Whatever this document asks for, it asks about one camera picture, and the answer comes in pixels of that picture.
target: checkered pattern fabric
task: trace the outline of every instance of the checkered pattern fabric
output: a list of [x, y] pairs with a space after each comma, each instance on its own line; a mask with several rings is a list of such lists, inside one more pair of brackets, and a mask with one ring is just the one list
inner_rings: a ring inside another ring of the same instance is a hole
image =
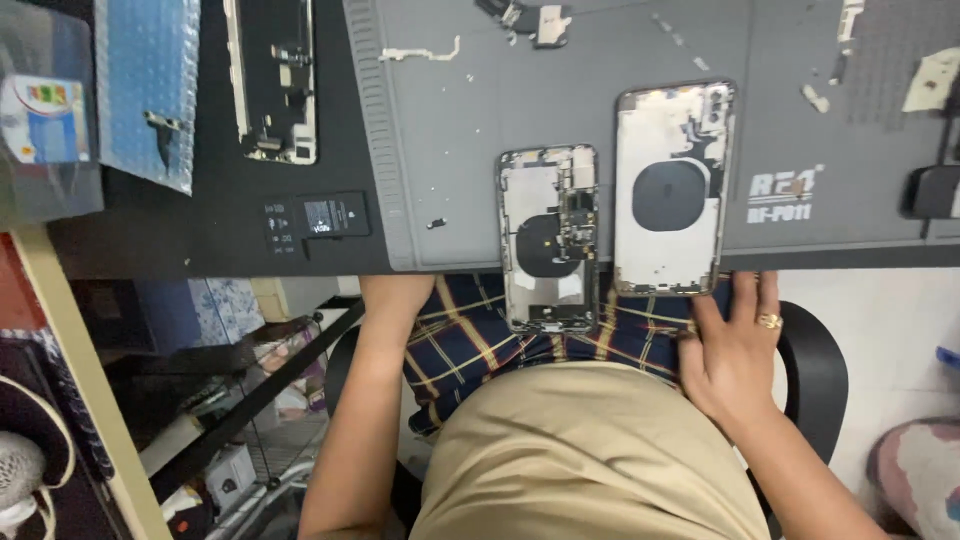
[[[713, 293], [724, 317], [729, 276]], [[420, 411], [410, 428], [427, 435], [488, 380], [551, 362], [597, 360], [642, 369], [677, 385], [679, 330], [692, 330], [684, 298], [623, 298], [600, 280], [597, 330], [587, 335], [515, 335], [507, 327], [501, 274], [439, 276], [407, 343], [404, 375]]]

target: gold ring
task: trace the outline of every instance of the gold ring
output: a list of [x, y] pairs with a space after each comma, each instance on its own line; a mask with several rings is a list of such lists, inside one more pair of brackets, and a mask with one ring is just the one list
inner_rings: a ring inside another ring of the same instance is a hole
[[781, 329], [783, 328], [783, 317], [773, 313], [763, 313], [756, 318], [756, 323], [770, 330]]

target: hand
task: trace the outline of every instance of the hand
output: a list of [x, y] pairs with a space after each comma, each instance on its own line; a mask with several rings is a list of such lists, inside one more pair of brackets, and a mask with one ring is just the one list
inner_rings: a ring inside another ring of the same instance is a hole
[[730, 322], [713, 297], [696, 297], [693, 318], [700, 337], [688, 335], [678, 344], [687, 396], [730, 437], [780, 413], [772, 394], [780, 329], [756, 321], [761, 314], [780, 315], [777, 273], [762, 272], [758, 281], [754, 272], [736, 272], [732, 281]]
[[423, 275], [361, 276], [367, 319], [396, 321], [409, 331], [435, 281], [434, 276]]

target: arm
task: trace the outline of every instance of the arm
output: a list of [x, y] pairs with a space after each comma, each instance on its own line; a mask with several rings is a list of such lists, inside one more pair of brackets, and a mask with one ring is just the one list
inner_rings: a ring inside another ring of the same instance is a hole
[[300, 515], [299, 539], [380, 528], [396, 467], [403, 354], [432, 276], [360, 279], [367, 314]]
[[780, 329], [757, 322], [780, 314], [776, 272], [738, 272], [725, 322], [709, 296], [693, 300], [700, 339], [680, 342], [690, 400], [737, 446], [790, 540], [888, 536], [774, 404], [773, 355]]

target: gray repair mat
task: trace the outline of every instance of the gray repair mat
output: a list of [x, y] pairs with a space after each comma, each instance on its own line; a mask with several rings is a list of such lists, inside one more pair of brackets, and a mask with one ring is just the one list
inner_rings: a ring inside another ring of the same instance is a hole
[[[915, 18], [922, 11], [924, 41], [879, 37], [898, 21], [878, 15], [902, 2]], [[841, 46], [842, 0], [569, 0], [568, 44], [534, 49], [525, 36], [512, 43], [470, 0], [344, 0], [391, 264], [498, 266], [496, 158], [572, 143], [599, 157], [597, 251], [610, 260], [617, 96], [712, 78], [735, 81], [742, 97], [724, 254], [923, 243], [922, 223], [900, 218], [896, 199], [910, 171], [933, 164], [942, 124], [899, 113], [915, 69], [908, 58], [874, 76], [860, 57], [908, 43], [919, 60], [956, 44], [937, 11], [954, 7], [886, 0], [871, 13], [867, 4], [855, 30], [870, 36]], [[379, 59], [385, 48], [450, 55], [457, 36], [449, 60]], [[874, 48], [862, 51], [865, 43]], [[842, 48], [854, 51], [855, 80], [830, 86]], [[804, 99], [807, 84], [830, 100], [829, 112]], [[816, 181], [796, 201], [752, 186], [811, 171]]]

